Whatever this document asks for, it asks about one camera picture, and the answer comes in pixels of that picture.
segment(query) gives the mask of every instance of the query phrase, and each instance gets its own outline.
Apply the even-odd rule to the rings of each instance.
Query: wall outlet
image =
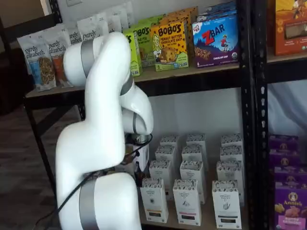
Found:
[[[67,6],[73,6],[79,3],[82,3],[82,0],[66,0]]]

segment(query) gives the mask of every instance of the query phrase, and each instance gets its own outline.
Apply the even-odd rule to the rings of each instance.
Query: floor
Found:
[[[51,110],[34,112],[38,122]],[[54,169],[55,146],[61,130],[78,121],[72,109],[42,137]],[[0,230],[32,230],[54,208],[54,198],[34,135],[23,107],[0,117]],[[35,230],[42,230],[43,221]],[[55,220],[50,230],[58,230]]]

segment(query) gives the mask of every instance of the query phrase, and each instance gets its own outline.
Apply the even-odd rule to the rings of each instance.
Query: purple annie's box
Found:
[[[307,184],[275,182],[274,208],[274,229],[306,229]]]
[[[298,182],[307,184],[307,168],[293,166],[278,166],[274,169],[275,181]]]
[[[301,160],[298,152],[289,150],[271,149],[270,151],[270,168],[275,166],[299,166]]]
[[[269,148],[271,150],[298,151],[298,136],[270,135]]]

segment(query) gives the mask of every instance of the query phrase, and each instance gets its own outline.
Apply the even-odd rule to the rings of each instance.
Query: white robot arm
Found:
[[[81,182],[84,173],[122,162],[125,154],[124,128],[140,134],[149,134],[153,129],[148,98],[133,81],[131,84],[130,47],[126,37],[114,32],[95,39],[92,48],[89,44],[85,48],[83,46],[71,46],[64,56],[68,79],[75,85],[78,84],[73,79],[83,84],[86,82],[86,119],[66,127],[57,142],[58,206]],[[83,54],[83,49],[87,50],[87,54]],[[85,66],[90,63],[89,54],[93,56],[93,66]],[[89,72],[87,79],[79,77],[80,68],[84,73]],[[127,87],[127,92],[121,95],[127,83],[130,88]],[[90,181],[68,200],[59,218],[63,230],[140,230],[135,182],[127,173]]]

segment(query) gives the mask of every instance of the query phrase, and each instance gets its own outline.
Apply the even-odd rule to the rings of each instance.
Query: purple box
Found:
[[[270,168],[275,166],[300,166],[301,160],[298,152],[289,150],[270,150]]]
[[[274,169],[275,181],[298,182],[307,184],[307,168],[293,166],[276,166]]]
[[[307,218],[307,184],[275,182],[277,230],[304,230]]]
[[[193,41],[198,68],[238,62],[239,43],[236,14],[195,22]]]
[[[298,151],[298,136],[270,135],[269,148],[271,150]]]

